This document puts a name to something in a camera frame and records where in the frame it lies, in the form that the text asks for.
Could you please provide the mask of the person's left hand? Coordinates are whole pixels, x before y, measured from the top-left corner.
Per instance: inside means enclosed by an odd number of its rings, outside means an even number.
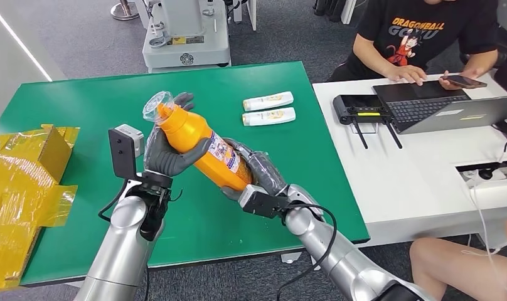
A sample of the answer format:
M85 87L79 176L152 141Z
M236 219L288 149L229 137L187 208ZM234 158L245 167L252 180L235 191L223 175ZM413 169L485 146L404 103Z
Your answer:
M446 71L440 78L439 83L446 90L475 89L487 87L487 83L480 82L479 76L482 69L464 70L460 74L452 74Z

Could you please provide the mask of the person's right hand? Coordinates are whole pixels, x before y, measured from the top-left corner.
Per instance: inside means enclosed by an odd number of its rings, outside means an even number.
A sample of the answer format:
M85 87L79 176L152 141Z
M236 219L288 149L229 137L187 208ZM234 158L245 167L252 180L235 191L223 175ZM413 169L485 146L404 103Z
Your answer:
M399 82L400 80L406 80L409 83L415 83L418 86L422 86L423 82L427 79L426 73L423 69L412 66L389 66L383 72L383 75L394 82Z

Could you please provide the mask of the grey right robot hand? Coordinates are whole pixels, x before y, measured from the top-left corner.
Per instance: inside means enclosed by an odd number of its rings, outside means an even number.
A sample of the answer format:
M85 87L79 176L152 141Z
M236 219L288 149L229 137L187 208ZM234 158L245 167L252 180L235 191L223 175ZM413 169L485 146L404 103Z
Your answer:
M221 192L228 199L237 201L242 206L253 201L254 197L282 202L284 206L289 204L286 195L287 183L266 152L252 150L244 143L231 138L224 138L224 141L241 156L252 175L252 183L242 191L227 186L221 187Z

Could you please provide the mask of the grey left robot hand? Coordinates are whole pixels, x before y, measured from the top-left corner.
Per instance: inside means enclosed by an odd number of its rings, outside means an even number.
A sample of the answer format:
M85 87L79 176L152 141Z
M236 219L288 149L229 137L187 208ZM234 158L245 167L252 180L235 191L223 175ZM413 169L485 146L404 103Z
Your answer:
M163 174L168 177L174 177L182 173L189 166L201 159L210 147L210 139L202 138L194 148L185 153L180 153L168 141L163 130L157 124L162 121L158 116L157 105L163 100L171 100L174 104L190 111L195 105L191 103L194 95L189 92L181 92L177 96L172 96L169 92L161 91L151 97L143 108L143 118L154 122L153 128L146 142L144 153L144 168L147 171Z

